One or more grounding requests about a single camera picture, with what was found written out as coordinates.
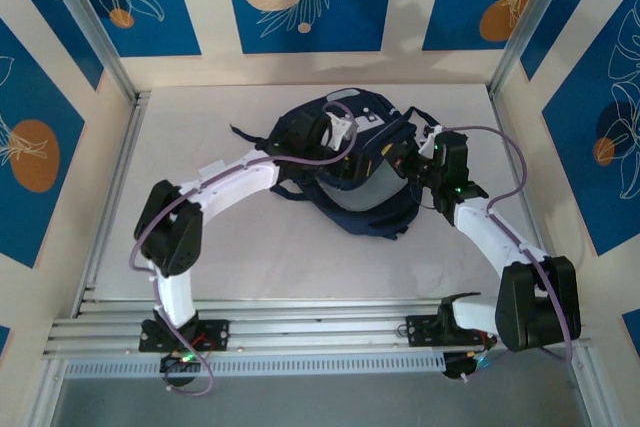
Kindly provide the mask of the navy blue backpack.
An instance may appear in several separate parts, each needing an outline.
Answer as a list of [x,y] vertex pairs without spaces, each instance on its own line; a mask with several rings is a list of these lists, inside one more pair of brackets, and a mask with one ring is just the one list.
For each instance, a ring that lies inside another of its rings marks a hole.
[[332,112],[340,117],[345,112],[334,104],[345,105],[357,123],[356,142],[351,153],[363,154],[369,165],[365,176],[356,181],[284,180],[270,188],[274,194],[297,202],[309,202],[346,232],[357,236],[395,240],[408,230],[416,218],[422,201],[422,188],[398,176],[381,155],[388,144],[406,143],[418,149],[417,125],[411,116],[417,114],[426,127],[439,125],[428,113],[411,107],[400,112],[383,95],[361,88],[346,88],[302,104],[282,115],[266,138],[251,136],[237,127],[231,130],[255,144],[262,139],[285,140],[288,125],[303,112],[317,115]]

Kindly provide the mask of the aluminium table edge rails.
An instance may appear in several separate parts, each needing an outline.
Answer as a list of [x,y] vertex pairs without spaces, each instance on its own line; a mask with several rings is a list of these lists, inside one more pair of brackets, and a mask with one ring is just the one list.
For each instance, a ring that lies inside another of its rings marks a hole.
[[[201,319],[230,322],[227,354],[284,355],[406,351],[397,333],[409,315],[434,314],[438,299],[197,301]],[[53,321],[43,357],[138,354],[151,301],[83,301],[73,318]]]

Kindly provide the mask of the black controller board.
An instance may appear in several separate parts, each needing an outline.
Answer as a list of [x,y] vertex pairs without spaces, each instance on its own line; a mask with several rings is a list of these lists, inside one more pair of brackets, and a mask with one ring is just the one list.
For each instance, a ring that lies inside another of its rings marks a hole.
[[195,380],[201,364],[192,353],[171,353],[160,360],[160,373],[168,387],[181,388]]
[[468,378],[481,369],[485,352],[448,352],[444,354],[445,370],[443,375],[451,380],[467,382]]

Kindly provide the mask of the aluminium side rail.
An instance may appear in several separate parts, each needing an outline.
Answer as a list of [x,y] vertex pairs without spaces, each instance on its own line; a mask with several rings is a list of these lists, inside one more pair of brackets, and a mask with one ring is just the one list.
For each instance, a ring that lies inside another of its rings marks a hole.
[[71,318],[76,318],[80,314],[85,293],[91,290],[95,284],[150,96],[150,90],[139,93],[129,115],[118,156],[112,169],[99,223],[71,307]]
[[[505,107],[503,106],[503,103],[499,101],[495,96],[489,96],[489,100],[491,101],[498,129],[503,134],[508,136],[512,141],[516,141],[512,123],[507,118],[507,113]],[[509,141],[504,140],[503,145],[509,159],[509,165],[513,180],[515,182],[515,186],[518,187],[521,184],[523,178],[522,162],[517,154],[516,149]],[[531,203],[529,202],[524,187],[522,187],[520,191],[512,197],[512,200],[514,199],[518,200],[518,203],[523,211],[523,223],[526,225],[525,229],[527,230],[528,239],[538,248],[543,249],[545,247],[544,239],[534,218],[533,212],[531,210]]]

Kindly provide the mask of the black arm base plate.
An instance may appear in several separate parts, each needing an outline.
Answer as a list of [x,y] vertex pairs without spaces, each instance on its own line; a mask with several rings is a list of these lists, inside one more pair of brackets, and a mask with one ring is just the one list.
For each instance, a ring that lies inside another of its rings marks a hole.
[[[229,340],[227,320],[195,319],[178,328],[178,332],[198,352],[226,351]],[[141,324],[138,350],[143,353],[170,353],[186,351],[185,345],[161,319],[147,319]]]
[[443,315],[411,315],[406,317],[410,347],[480,346],[492,348],[495,337],[474,329],[459,327]]

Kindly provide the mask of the aluminium frame post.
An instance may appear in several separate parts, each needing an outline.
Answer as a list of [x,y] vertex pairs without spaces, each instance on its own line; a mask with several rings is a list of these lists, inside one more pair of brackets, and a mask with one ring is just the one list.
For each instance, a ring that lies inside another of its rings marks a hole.
[[139,92],[89,0],[62,0],[99,61],[110,74],[124,98],[136,105]]
[[512,70],[516,67],[551,1],[528,0],[524,12],[521,14],[511,37],[507,41],[503,55],[487,84],[488,95],[491,100],[497,97]]

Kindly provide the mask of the aluminium frame leg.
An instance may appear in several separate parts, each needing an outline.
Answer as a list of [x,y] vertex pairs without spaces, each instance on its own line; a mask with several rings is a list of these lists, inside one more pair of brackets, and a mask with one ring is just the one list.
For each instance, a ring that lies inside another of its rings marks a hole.
[[44,361],[41,379],[24,427],[51,427],[67,365],[67,360]]
[[571,368],[589,427],[616,427],[616,416],[588,347],[574,347]]

